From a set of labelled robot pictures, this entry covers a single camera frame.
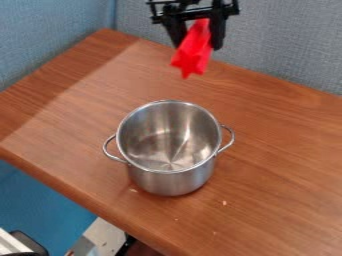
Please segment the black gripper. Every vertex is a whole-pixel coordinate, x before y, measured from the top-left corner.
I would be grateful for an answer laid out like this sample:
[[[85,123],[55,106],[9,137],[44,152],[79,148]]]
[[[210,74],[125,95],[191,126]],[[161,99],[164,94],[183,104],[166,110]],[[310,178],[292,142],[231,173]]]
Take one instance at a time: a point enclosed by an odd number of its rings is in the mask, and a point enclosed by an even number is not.
[[[145,0],[151,11],[151,21],[160,24],[167,30],[171,42],[179,47],[187,34],[186,22],[202,18],[210,18],[211,46],[214,50],[223,47],[226,36],[226,20],[240,13],[239,0],[210,0],[210,4],[200,6],[203,0]]]

